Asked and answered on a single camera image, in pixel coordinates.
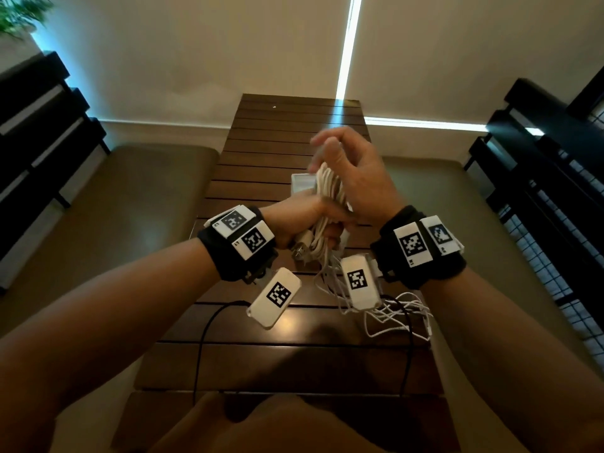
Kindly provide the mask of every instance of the wristband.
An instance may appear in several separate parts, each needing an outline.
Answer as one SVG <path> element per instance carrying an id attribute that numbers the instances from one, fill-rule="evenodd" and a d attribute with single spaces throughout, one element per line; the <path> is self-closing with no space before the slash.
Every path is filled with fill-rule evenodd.
<path id="1" fill-rule="evenodd" d="M 198 232 L 224 281 L 253 282 L 277 257 L 275 235 L 255 206 L 237 205 L 206 221 Z"/>
<path id="2" fill-rule="evenodd" d="M 463 245 L 439 217 L 426 217 L 411 205 L 384 224 L 380 236 L 371 249 L 388 282 L 419 289 L 428 280 L 452 278 L 466 267 Z"/>

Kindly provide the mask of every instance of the brown slatted table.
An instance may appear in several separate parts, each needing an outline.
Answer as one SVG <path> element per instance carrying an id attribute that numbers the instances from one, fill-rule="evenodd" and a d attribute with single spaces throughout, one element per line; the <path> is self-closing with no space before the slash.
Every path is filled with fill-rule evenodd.
<path id="1" fill-rule="evenodd" d="M 244 94 L 192 235 L 206 219 L 234 205 L 262 207 L 289 197 L 291 175 L 304 173 L 312 158 L 310 138 L 344 124 L 370 139 L 358 101 Z M 359 225 L 345 254 L 368 252 L 377 237 L 376 228 Z M 390 451 L 457 451 L 429 346 L 415 340 L 405 397 L 399 398 L 408 335 L 370 339 L 362 316 L 343 316 L 334 297 L 315 287 L 318 264 L 305 266 L 289 251 L 279 251 L 273 268 L 279 267 L 300 277 L 301 290 L 271 330 L 248 318 L 245 307 L 229 307 L 215 319 L 200 363 L 200 395 L 245 392 L 229 396 L 232 418 L 243 419 L 268 394 L 304 394 L 310 404 L 332 410 Z M 404 287 L 393 283 L 384 289 L 396 295 Z M 252 301 L 258 292 L 243 281 L 217 283 L 146 353 L 114 448 L 148 448 L 174 426 L 190 408 L 198 342 L 210 316 L 220 305 Z M 368 328 L 381 326 L 368 321 Z M 422 321 L 414 321 L 414 329 L 425 333 Z M 377 413 L 385 424 L 375 421 Z"/>

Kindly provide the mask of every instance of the hand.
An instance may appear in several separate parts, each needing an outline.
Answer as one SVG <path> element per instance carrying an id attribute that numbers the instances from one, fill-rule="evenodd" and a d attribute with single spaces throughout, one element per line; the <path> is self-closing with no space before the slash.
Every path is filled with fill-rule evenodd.
<path id="1" fill-rule="evenodd" d="M 327 197 L 313 194 L 312 189 L 298 192 L 283 202 L 265 206 L 260 211 L 266 225 L 275 234 L 279 249 L 286 249 L 296 235 L 310 229 L 322 216 L 327 216 L 334 222 L 323 232 L 329 248 L 337 245 L 343 227 L 350 227 L 355 223 L 355 217 L 349 210 Z"/>
<path id="2" fill-rule="evenodd" d="M 375 146 L 350 127 L 323 130 L 313 136 L 310 144 L 322 146 L 315 153 L 309 172 L 316 173 L 327 162 L 342 180 L 355 214 L 381 228 L 405 207 Z"/>

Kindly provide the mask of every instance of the qr code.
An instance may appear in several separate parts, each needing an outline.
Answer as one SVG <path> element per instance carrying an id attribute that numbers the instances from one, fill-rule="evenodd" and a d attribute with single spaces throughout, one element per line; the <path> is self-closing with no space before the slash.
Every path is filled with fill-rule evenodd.
<path id="1" fill-rule="evenodd" d="M 450 242 L 453 237 L 447 232 L 445 226 L 442 224 L 436 224 L 435 226 L 429 227 L 428 231 L 434 236 L 438 244 Z"/>
<path id="2" fill-rule="evenodd" d="M 351 289 L 366 288 L 367 280 L 365 278 L 365 273 L 362 269 L 355 270 L 354 272 L 348 272 L 346 276 L 348 277 L 348 281 L 350 282 Z"/>
<path id="3" fill-rule="evenodd" d="M 223 222 L 226 227 L 233 231 L 238 228 L 241 224 L 245 223 L 246 219 L 238 211 L 232 211 L 227 214 L 224 218 L 222 218 L 221 222 Z"/>
<path id="4" fill-rule="evenodd" d="M 275 286 L 273 286 L 266 295 L 266 298 L 273 302 L 277 307 L 281 308 L 281 306 L 289 299 L 291 294 L 292 293 L 285 286 L 277 281 Z"/>
<path id="5" fill-rule="evenodd" d="M 407 257 L 415 256 L 422 251 L 426 251 L 426 246 L 424 245 L 419 232 L 400 238 L 400 245 L 403 247 L 403 251 L 405 251 L 405 256 Z"/>
<path id="6" fill-rule="evenodd" d="M 266 239 L 262 236 L 257 228 L 253 228 L 247 234 L 241 237 L 245 246 L 248 247 L 252 253 L 256 252 L 263 244 L 266 243 Z"/>

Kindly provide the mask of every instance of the cushioned seat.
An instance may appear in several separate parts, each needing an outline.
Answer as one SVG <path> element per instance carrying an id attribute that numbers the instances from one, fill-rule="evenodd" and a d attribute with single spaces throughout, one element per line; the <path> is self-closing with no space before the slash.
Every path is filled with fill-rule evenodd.
<path id="1" fill-rule="evenodd" d="M 90 278 L 189 237 L 218 153 L 122 146 L 0 299 L 0 335 Z"/>
<path id="2" fill-rule="evenodd" d="M 596 368 L 586 347 L 564 318 L 468 174 L 447 160 L 384 158 L 410 203 L 438 214 L 465 245 L 468 265 Z M 526 451 L 466 379 L 438 327 L 433 351 L 461 449 L 464 452 Z"/>

